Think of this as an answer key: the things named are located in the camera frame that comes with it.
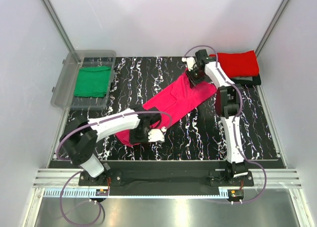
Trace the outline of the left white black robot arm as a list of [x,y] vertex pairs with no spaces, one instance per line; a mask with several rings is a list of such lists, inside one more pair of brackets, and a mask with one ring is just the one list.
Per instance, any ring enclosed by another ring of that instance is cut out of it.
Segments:
[[117,114],[87,119],[76,117],[60,137],[59,149],[63,149],[70,161],[79,166],[81,178],[95,185],[111,180],[110,167],[102,164],[94,154],[95,145],[105,137],[123,135],[127,144],[164,142],[165,128],[160,128],[162,115],[157,108],[148,110],[142,106],[130,107]]

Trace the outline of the pink t shirt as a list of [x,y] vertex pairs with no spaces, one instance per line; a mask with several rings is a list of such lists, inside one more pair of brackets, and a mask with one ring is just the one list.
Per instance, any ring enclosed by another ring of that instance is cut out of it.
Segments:
[[187,75],[183,73],[143,105],[134,105],[130,108],[135,111],[149,111],[156,108],[157,111],[169,114],[162,114],[161,122],[154,123],[154,129],[161,129],[163,126],[168,128],[215,93],[216,87],[205,81],[191,88]]

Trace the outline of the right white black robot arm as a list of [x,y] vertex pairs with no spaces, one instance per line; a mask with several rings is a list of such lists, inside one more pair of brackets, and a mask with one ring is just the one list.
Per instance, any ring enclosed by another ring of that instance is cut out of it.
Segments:
[[242,87],[226,75],[218,61],[218,55],[213,59],[206,50],[198,50],[195,57],[184,56],[182,61],[186,64],[186,75],[191,87],[197,87],[205,77],[209,77],[216,87],[215,110],[222,122],[227,145],[226,167],[217,181],[242,187],[248,176],[240,134]]

